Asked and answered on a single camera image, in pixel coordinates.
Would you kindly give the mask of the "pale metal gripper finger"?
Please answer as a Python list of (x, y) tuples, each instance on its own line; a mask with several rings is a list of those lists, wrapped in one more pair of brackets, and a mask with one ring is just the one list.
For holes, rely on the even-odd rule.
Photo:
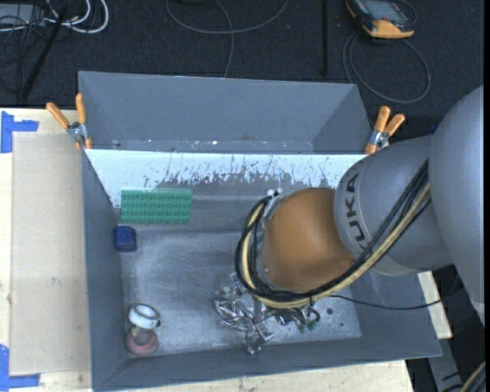
[(253, 313), (248, 294), (221, 289), (215, 293), (214, 306), (221, 324), (239, 331), (252, 326)]
[(249, 326), (245, 331), (246, 350), (249, 354), (257, 354), (274, 334), (263, 324), (257, 323)]

